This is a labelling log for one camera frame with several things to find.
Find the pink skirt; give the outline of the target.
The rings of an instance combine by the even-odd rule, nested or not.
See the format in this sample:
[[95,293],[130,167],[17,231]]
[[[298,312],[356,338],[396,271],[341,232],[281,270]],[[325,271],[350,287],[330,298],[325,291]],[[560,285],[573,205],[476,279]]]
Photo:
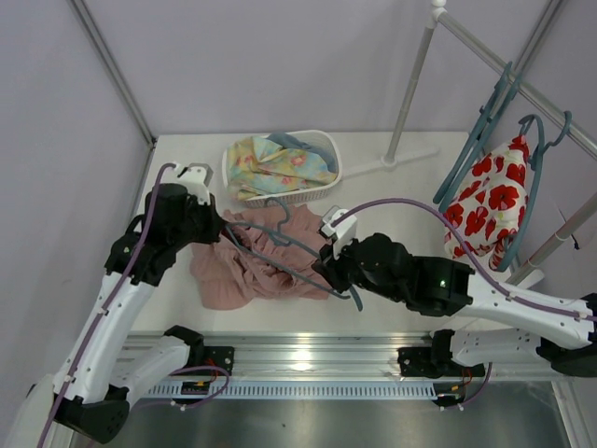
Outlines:
[[240,309],[253,299],[325,300],[327,281],[312,269],[326,240],[321,217],[308,206],[279,205],[223,212],[235,239],[193,245],[190,273],[202,305],[211,310]]

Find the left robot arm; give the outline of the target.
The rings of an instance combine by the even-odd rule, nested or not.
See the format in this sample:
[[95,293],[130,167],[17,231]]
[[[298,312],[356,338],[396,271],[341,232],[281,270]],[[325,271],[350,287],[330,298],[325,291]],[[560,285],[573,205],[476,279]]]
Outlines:
[[52,424],[108,443],[139,399],[165,377],[225,372],[205,363],[202,335],[181,326],[167,329],[127,370],[115,371],[132,324],[178,252],[218,242],[224,224],[205,182],[159,182],[152,188],[144,213],[111,247],[97,301],[73,350],[57,373],[31,389],[22,408],[24,427],[9,446],[45,446]]

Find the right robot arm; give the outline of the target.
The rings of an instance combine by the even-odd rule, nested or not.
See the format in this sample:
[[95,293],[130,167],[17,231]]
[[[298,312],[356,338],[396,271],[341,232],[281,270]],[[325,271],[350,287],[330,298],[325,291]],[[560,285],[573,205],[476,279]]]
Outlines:
[[402,349],[406,376],[440,378],[490,364],[545,362],[557,373],[596,375],[596,297],[554,298],[484,278],[461,262],[411,255],[405,246],[375,233],[352,240],[340,251],[320,250],[313,269],[338,292],[359,287],[415,313],[467,316],[502,324],[498,330],[442,329],[421,352]]

